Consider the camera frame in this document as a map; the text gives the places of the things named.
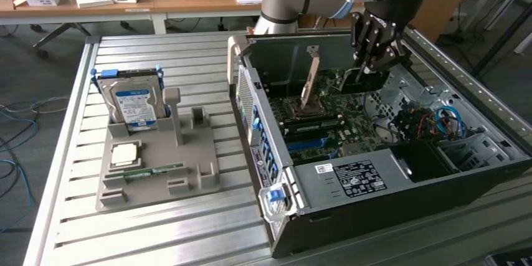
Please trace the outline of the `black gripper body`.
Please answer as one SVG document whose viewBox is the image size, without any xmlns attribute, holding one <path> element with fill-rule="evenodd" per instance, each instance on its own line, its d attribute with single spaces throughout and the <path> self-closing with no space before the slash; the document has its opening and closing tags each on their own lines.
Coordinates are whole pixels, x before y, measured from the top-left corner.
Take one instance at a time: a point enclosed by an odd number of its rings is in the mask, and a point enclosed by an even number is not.
<svg viewBox="0 0 532 266">
<path fill-rule="evenodd" d="M 403 32 L 419 11 L 423 0 L 377 0 L 365 3 L 361 27 L 361 57 L 379 60 L 385 49 L 400 45 Z"/>
</svg>

